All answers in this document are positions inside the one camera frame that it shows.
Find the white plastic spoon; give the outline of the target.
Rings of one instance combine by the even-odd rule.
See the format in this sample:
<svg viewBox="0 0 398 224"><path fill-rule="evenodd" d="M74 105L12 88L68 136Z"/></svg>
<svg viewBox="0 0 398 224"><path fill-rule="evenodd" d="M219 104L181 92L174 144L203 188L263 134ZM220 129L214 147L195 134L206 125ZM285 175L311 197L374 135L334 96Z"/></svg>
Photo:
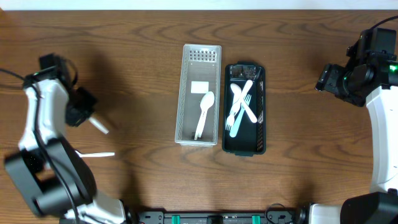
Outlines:
<svg viewBox="0 0 398 224"><path fill-rule="evenodd" d="M201 110L202 109L209 110L213 106L214 101L215 101L215 95L214 95L214 93L212 91L209 91L208 93L206 93L204 95L204 97L201 100L201 103L200 103ZM201 135L202 135L202 132L203 132L203 129L204 129L204 125L205 125L205 123L202 126L202 131L201 131L201 133L199 135L199 138L201 138Z"/></svg>
<svg viewBox="0 0 398 224"><path fill-rule="evenodd" d="M102 124L98 119L96 119L95 117L91 116L89 118L89 122L97 129L99 129L102 133L104 134L108 134L109 133L109 129Z"/></svg>

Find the mint green plastic fork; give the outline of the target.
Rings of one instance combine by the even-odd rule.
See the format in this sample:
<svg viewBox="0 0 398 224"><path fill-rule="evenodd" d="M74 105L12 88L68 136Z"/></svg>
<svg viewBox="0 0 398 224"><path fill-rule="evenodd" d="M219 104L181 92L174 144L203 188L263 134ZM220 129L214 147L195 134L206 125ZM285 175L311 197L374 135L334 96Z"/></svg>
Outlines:
<svg viewBox="0 0 398 224"><path fill-rule="evenodd" d="M245 103L250 103L250 100L251 100L251 95L247 94L246 97L244 98L244 102ZM241 109L239 111L238 117L236 118L236 120L235 120L235 122L234 122L234 124L233 124L233 126L232 126L232 128L231 128L231 130L229 132L229 136L231 138L235 138L236 137L236 135L238 133L238 130L239 130L239 127L240 127L240 124L241 124L241 120L243 118L244 112L245 112L245 109L244 109L243 106L241 106Z"/></svg>

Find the white plastic utensil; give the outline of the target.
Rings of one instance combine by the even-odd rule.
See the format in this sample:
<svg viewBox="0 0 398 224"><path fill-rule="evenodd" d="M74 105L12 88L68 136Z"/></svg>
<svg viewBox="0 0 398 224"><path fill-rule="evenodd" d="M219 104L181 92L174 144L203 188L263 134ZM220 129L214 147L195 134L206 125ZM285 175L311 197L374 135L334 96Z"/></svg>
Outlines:
<svg viewBox="0 0 398 224"><path fill-rule="evenodd" d="M205 120L206 120L205 116L207 114L207 111L208 111L207 109L202 109L201 110L201 115L200 115L200 119L198 121L197 129L195 131L194 140L197 140L199 138L199 135L200 135L200 133L202 131L202 126L203 126L203 124L205 123Z"/></svg>

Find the white plastic fork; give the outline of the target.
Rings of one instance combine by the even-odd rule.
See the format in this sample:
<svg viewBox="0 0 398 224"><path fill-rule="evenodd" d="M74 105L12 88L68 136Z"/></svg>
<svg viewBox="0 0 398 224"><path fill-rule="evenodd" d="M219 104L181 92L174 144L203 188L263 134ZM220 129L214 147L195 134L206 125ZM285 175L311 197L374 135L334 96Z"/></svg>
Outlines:
<svg viewBox="0 0 398 224"><path fill-rule="evenodd" d="M232 107L229 116L226 119L226 130L230 131L233 124L234 124L234 117L236 115L236 113L238 112L238 108L237 107Z"/></svg>

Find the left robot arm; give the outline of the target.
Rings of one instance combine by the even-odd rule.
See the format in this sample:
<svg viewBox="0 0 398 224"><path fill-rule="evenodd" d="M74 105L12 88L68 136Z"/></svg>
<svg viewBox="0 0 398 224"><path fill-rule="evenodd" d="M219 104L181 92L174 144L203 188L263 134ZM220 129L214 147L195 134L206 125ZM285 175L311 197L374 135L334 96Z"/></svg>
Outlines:
<svg viewBox="0 0 398 224"><path fill-rule="evenodd" d="M39 71L23 78L28 98L19 152L4 165L32 213L60 223L130 223L119 199L98 191L94 175L65 137L65 126L91 117L96 99L65 72Z"/></svg>

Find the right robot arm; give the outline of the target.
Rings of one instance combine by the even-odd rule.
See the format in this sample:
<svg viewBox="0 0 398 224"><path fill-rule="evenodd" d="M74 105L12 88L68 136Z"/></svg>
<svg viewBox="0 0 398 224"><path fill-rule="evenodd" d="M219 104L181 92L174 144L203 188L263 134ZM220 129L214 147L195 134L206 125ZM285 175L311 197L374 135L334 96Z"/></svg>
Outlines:
<svg viewBox="0 0 398 224"><path fill-rule="evenodd" d="M374 58L366 63L328 64L315 86L369 111L373 138L370 192L342 205L314 203L307 223L397 223L397 62Z"/></svg>

